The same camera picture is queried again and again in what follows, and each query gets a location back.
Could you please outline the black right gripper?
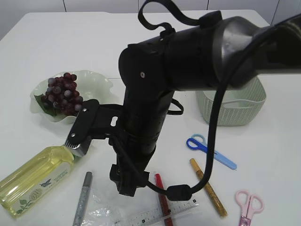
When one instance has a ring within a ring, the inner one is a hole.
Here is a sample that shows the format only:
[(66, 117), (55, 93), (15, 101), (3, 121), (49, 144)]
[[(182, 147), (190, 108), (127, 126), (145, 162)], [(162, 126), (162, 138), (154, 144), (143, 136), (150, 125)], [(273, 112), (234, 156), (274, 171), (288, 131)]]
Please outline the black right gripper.
[(117, 163), (110, 170), (119, 194), (133, 197), (137, 188), (146, 187), (149, 172), (145, 169), (156, 150), (156, 136), (134, 136), (117, 127), (109, 138)]

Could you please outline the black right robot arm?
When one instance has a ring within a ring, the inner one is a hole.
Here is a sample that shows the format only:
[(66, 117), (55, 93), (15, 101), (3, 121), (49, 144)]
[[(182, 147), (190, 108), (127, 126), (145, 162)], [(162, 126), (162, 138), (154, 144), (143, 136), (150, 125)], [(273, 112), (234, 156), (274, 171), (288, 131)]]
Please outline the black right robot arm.
[[(215, 136), (225, 91), (240, 89), (260, 71), (301, 70), (301, 17), (260, 28), (243, 17), (222, 18), (220, 11), (200, 19), (180, 18), (190, 29), (176, 32), (163, 24), (159, 37), (130, 44), (119, 57), (125, 84), (123, 106), (110, 144), (117, 154), (110, 178), (122, 195), (149, 187), (171, 201), (189, 200), (208, 182), (213, 168)], [(195, 186), (164, 190), (144, 175), (156, 150), (175, 91), (214, 90), (205, 174)]]

